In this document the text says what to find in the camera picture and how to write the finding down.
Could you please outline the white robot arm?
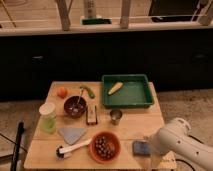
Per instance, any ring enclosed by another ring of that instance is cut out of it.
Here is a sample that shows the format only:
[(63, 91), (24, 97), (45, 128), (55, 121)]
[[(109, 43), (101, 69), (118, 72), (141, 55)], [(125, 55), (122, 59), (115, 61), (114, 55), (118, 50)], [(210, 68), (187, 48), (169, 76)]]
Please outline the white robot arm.
[(213, 171), (213, 147), (189, 137), (190, 124), (183, 118), (174, 118), (148, 137), (152, 155), (165, 156), (175, 152), (207, 171)]

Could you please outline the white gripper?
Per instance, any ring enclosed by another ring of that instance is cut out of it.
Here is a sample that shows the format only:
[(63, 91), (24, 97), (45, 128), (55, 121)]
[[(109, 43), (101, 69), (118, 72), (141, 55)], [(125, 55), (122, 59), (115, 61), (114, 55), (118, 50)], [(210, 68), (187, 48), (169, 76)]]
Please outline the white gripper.
[(165, 156), (162, 150), (162, 144), (155, 135), (146, 136), (145, 140), (150, 150), (150, 169), (157, 169)]

